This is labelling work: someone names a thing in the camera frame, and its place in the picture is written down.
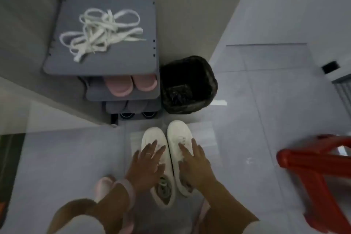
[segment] tile floor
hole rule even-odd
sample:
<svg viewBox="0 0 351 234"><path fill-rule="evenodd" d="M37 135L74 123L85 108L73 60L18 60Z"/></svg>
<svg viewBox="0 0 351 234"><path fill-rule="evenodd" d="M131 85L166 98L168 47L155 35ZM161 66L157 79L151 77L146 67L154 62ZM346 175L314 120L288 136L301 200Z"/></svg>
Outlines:
<svg viewBox="0 0 351 234"><path fill-rule="evenodd" d="M65 202L92 198L94 183L105 174L124 174L131 133L151 126L166 130L174 119L211 122L222 160L215 173L258 217L282 233L317 233L303 219L304 193L298 181L278 167L275 154L315 134L351 130L334 86L314 65L306 45L227 46L213 70L215 99L226 100L225 106L210 105L190 115L164 113L115 129L28 134L0 233L44 233ZM200 196L180 197L176 213L193 218L200 201Z"/></svg>

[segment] trash can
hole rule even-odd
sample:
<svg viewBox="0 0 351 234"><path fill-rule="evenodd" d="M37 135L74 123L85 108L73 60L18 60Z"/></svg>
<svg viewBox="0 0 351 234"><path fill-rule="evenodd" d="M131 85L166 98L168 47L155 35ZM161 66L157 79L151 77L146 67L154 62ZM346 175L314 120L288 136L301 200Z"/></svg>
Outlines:
<svg viewBox="0 0 351 234"><path fill-rule="evenodd" d="M161 97L170 114L190 114L207 107L217 94L211 66L199 56L173 61L160 69Z"/></svg>

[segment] white wristband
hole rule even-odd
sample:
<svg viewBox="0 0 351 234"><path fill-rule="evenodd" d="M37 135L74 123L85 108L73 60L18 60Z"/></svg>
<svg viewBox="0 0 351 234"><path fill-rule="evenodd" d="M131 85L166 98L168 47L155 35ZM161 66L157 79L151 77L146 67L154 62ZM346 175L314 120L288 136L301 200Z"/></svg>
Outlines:
<svg viewBox="0 0 351 234"><path fill-rule="evenodd" d="M128 196L129 196L129 207L128 211L133 208L135 204L135 191L133 188L133 185L129 182L129 180L126 179L121 179L117 180L113 186L116 186L116 184L122 184L123 187L127 190Z"/></svg>

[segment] gray shoe rack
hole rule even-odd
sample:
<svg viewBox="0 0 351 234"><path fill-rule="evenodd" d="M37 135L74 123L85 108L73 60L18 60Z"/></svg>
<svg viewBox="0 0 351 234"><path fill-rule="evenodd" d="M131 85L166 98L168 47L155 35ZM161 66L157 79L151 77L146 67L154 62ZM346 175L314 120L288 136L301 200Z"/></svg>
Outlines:
<svg viewBox="0 0 351 234"><path fill-rule="evenodd" d="M105 52L86 54L80 63L73 61L69 49L62 45L59 36L67 31L81 31L78 17L89 8L99 8L113 13L122 9L132 9L140 16L139 27L145 41L122 41L112 44ZM121 22L133 22L135 16L125 15ZM86 99L103 102L109 114L156 112L161 109L159 56L156 40L156 9L154 0L63 0L43 70L57 76L78 76L86 84ZM157 87L142 92L134 87L124 97L116 97L104 83L104 76L137 75L154 73Z"/></svg>

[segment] red stool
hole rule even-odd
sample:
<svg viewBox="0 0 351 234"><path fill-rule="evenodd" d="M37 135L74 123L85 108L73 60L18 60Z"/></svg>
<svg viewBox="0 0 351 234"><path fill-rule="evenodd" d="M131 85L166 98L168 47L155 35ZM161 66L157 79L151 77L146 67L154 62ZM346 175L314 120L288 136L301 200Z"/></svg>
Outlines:
<svg viewBox="0 0 351 234"><path fill-rule="evenodd" d="M323 175L351 179L351 157L328 154L344 145L351 148L351 137L319 135L309 146L277 153L282 168L296 173L312 201L313 213L305 214L314 229L327 233L351 234L351 225L331 195Z"/></svg>

